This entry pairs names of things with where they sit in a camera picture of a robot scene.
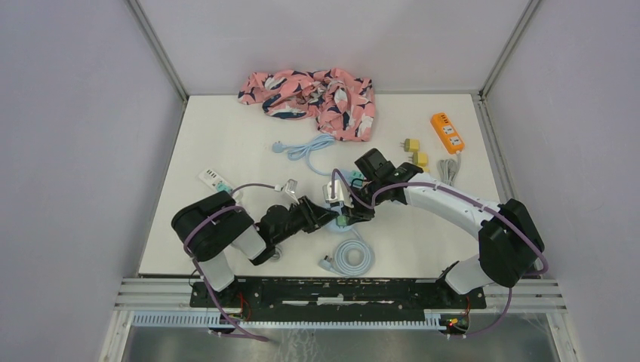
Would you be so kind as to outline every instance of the gray cable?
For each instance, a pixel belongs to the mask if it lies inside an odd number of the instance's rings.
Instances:
[[[458,176],[458,172],[460,172],[462,157],[460,157],[459,152],[456,152],[456,159],[457,162],[453,158],[438,161],[438,173],[440,173],[440,180],[445,185],[453,186],[456,176]]]
[[[280,247],[280,245],[276,245],[275,253],[269,258],[269,260],[272,262],[277,262],[278,260],[280,260],[280,258],[282,258],[282,248]]]
[[[355,230],[351,231],[357,237],[356,239],[345,240],[334,252],[334,258],[326,256],[320,260],[318,265],[324,270],[336,273],[345,278],[354,278],[366,274],[375,261],[374,251],[362,240],[362,236]],[[358,250],[362,253],[362,261],[357,265],[349,262],[349,253],[351,250]]]

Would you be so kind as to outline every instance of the yellow plug adapter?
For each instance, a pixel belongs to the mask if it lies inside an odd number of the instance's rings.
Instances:
[[[414,138],[407,138],[403,143],[401,143],[401,145],[404,147],[405,152],[420,151],[420,141]]]
[[[414,152],[410,159],[412,164],[420,167],[425,167],[429,163],[429,157],[424,152]]]

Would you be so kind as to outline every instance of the pink floral cloth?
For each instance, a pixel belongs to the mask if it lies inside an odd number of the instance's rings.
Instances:
[[[315,117],[319,131],[340,141],[368,141],[376,114],[371,80],[353,78],[338,68],[255,72],[242,86],[238,101],[263,103],[264,112],[272,117]]]

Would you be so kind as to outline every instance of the black mounting plate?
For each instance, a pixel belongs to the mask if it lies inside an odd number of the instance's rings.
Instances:
[[[204,283],[193,292],[191,307],[215,308]],[[482,288],[459,296],[435,279],[237,277],[217,296],[223,308],[238,308],[240,294],[251,321],[424,321],[425,309],[487,308]]]

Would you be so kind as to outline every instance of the white tabletop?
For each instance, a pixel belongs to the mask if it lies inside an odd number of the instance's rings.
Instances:
[[[376,107],[371,141],[338,142],[314,152],[311,159],[316,168],[355,170],[353,162],[373,147],[397,167],[408,160],[409,154],[400,143],[410,137],[420,140],[420,150],[429,156],[431,174],[437,177],[435,163],[451,156],[429,120],[437,112],[446,112],[466,144],[455,186],[480,198],[498,200],[470,95],[378,94]],[[328,182],[328,177],[313,173],[302,160],[289,161],[286,155],[271,151],[276,141],[285,144],[310,141],[318,135],[314,125],[312,119],[268,117],[260,106],[244,106],[234,96],[190,97],[139,272],[188,275],[193,271],[171,228],[171,218],[181,208],[211,195],[212,191],[198,179],[198,174],[207,167],[233,186],[275,185],[296,179],[297,193],[322,205],[322,185]],[[259,221],[269,206],[288,207],[289,200],[268,189],[248,188],[243,190],[242,204]],[[357,224],[356,228],[376,256],[365,277],[436,278],[451,263],[478,252],[478,243],[471,235],[439,216],[404,205],[381,204],[376,207],[372,221]],[[260,266],[253,266],[232,247],[227,247],[225,254],[237,275],[332,277],[335,275],[318,267],[318,261],[331,255],[347,238],[352,238],[351,233],[335,234],[324,229],[312,234],[299,232],[281,243],[284,255],[278,262]]]

